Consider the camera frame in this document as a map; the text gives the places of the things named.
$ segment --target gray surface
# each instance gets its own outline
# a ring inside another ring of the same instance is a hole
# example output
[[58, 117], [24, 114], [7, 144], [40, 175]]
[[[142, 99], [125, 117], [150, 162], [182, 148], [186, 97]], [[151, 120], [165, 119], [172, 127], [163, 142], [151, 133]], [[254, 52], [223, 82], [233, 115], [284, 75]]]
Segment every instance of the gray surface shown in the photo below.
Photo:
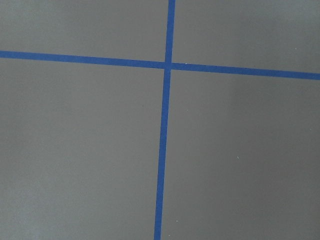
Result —
[[152, 239], [162, 78], [0, 59], [0, 239]]
[[320, 73], [320, 1], [177, 0], [173, 61]]
[[320, 82], [173, 71], [162, 239], [320, 239]]
[[0, 50], [164, 60], [167, 1], [1, 0]]

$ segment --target blue tape cross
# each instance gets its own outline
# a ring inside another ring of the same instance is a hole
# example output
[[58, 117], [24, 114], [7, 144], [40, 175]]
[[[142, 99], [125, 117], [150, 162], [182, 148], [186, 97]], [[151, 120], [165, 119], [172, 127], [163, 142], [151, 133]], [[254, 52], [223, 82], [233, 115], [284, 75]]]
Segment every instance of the blue tape cross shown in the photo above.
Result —
[[165, 44], [164, 62], [0, 50], [0, 58], [5, 58], [5, 59], [24, 59], [24, 60], [53, 61], [53, 62], [64, 62], [64, 63], [98, 64], [98, 65], [137, 67], [137, 68], [164, 69], [157, 189], [156, 189], [156, 203], [155, 203], [155, 220], [154, 220], [154, 240], [161, 239], [171, 70], [320, 80], [320, 73], [172, 62], [175, 6], [176, 6], [176, 0], [168, 0], [168, 16], [167, 16], [167, 27], [166, 27], [166, 44]]

